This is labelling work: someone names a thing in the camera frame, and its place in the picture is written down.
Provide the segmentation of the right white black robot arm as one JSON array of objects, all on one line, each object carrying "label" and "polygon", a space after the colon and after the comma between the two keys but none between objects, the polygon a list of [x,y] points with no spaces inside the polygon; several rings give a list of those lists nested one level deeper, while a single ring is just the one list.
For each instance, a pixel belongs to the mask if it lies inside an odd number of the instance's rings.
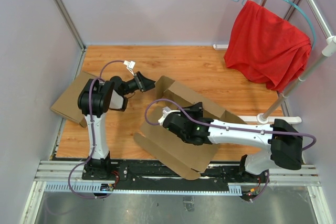
[{"label": "right white black robot arm", "polygon": [[223,122],[205,118],[203,104],[198,102],[180,110],[164,107],[158,123],[188,144],[238,144],[259,148],[258,153],[241,157],[238,177],[244,182],[269,169],[300,170],[302,166],[303,138],[281,119],[264,125]]}]

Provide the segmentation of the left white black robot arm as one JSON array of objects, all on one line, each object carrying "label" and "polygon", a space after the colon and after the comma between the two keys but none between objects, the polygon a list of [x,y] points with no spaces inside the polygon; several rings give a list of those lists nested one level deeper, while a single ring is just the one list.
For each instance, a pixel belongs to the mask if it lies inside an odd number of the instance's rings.
[{"label": "left white black robot arm", "polygon": [[108,110],[125,111],[126,95],[147,92],[155,88],[155,81],[136,72],[129,81],[114,76],[108,81],[89,79],[78,98],[78,108],[85,117],[90,141],[89,157],[84,164],[82,179],[106,180],[113,174],[107,145],[106,116]]}]

